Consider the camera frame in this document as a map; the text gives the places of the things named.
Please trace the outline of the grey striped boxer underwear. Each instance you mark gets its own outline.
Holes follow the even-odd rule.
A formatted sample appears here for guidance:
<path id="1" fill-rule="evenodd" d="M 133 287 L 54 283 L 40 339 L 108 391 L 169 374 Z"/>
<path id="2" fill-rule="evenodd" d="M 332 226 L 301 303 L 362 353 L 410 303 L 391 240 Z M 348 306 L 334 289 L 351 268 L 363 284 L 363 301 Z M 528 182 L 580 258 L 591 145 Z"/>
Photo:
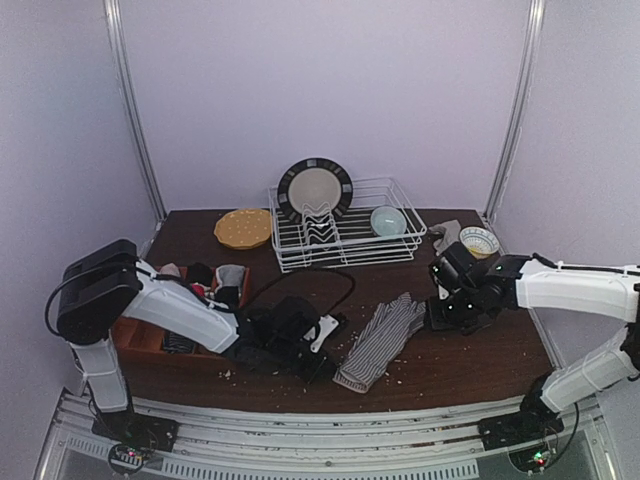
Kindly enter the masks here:
<path id="1" fill-rule="evenodd" d="M 389 303 L 380 303 L 360 333 L 333 382 L 358 394 L 366 394 L 424 326 L 426 302 L 414 301 L 408 292 Z"/>

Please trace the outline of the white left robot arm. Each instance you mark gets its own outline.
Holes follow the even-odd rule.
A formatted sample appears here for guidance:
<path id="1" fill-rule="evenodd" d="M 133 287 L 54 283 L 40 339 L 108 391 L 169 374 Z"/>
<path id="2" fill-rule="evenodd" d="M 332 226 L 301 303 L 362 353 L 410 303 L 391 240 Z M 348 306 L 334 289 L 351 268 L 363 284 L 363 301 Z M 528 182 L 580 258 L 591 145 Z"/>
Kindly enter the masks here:
<path id="1" fill-rule="evenodd" d="M 219 292 L 201 295 L 184 278 L 157 271 L 133 242 L 120 239 L 70 264 L 44 310 L 47 329 L 72 349 L 101 414 L 133 409 L 111 334 L 120 318 L 181 335 L 235 364 L 291 373 L 307 383 L 337 370 L 324 348 L 340 326 L 336 317 L 297 296 L 255 308 L 250 301 L 233 305 Z"/>

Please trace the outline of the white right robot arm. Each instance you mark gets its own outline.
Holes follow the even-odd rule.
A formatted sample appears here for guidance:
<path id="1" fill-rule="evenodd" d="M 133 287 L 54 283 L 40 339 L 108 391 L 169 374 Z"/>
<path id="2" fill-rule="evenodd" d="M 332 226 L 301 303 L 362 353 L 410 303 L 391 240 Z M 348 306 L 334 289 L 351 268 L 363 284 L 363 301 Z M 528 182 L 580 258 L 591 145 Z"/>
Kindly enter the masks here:
<path id="1" fill-rule="evenodd" d="M 639 268 L 554 262 L 537 253 L 475 258 L 460 242 L 437 254 L 429 274 L 438 289 L 426 302 L 425 325 L 471 334 L 505 311 L 529 311 L 572 326 L 605 323 L 588 333 L 572 362 L 539 377 L 515 421 L 541 426 L 568 407 L 621 380 L 639 376 Z"/>

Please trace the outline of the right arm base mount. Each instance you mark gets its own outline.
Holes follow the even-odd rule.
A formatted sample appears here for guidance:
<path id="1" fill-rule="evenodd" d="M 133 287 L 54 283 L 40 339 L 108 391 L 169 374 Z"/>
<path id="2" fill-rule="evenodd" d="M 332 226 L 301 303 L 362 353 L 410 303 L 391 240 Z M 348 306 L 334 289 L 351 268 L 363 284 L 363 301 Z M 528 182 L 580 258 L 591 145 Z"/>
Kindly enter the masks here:
<path id="1" fill-rule="evenodd" d="M 508 453 L 512 465 L 527 474 L 542 473 L 554 462 L 559 433 L 564 423 L 541 400 L 549 373 L 538 377 L 523 397 L 515 413 L 482 419 L 478 422 L 485 451 L 515 447 Z"/>

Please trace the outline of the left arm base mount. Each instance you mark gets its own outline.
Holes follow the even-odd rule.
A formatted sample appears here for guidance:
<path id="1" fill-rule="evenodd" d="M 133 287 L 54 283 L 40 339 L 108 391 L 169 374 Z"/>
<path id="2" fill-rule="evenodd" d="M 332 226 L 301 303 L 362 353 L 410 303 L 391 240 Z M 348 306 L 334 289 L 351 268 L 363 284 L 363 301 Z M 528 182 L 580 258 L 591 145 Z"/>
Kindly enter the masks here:
<path id="1" fill-rule="evenodd" d="M 91 398 L 88 407 L 94 418 L 91 432 L 114 442 L 106 460 L 115 474 L 130 478 L 157 452 L 173 451 L 179 429 L 177 421 L 136 413 L 132 404 L 123 411 L 104 413 Z"/>

